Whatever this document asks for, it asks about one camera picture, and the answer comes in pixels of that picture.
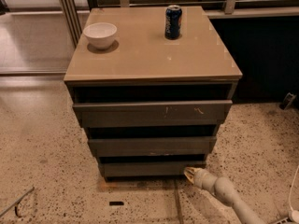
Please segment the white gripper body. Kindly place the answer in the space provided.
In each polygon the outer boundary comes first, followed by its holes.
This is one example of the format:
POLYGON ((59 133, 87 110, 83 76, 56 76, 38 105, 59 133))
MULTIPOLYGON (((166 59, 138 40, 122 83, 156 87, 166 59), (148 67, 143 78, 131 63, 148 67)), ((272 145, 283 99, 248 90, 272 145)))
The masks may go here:
POLYGON ((214 192, 217 179, 216 176, 206 169, 199 168, 194 174, 194 185, 199 189, 214 192))

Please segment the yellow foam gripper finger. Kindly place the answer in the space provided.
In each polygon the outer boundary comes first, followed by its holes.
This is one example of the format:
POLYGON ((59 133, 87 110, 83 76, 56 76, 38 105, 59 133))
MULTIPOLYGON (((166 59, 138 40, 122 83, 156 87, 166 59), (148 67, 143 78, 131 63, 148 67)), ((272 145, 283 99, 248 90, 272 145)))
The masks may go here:
POLYGON ((200 173, 201 173, 200 168, 186 167, 184 169, 185 176, 194 185, 197 185, 200 182, 200 173))

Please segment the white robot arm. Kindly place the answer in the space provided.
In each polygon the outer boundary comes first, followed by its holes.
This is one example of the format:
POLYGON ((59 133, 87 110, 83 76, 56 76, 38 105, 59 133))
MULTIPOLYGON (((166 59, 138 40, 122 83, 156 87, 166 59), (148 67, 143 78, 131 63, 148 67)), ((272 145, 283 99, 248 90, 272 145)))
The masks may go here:
POLYGON ((215 176, 206 169, 186 167, 184 174, 197 188, 209 192, 222 204, 231 207, 242 224, 265 224, 241 199, 234 184, 224 176, 215 176))

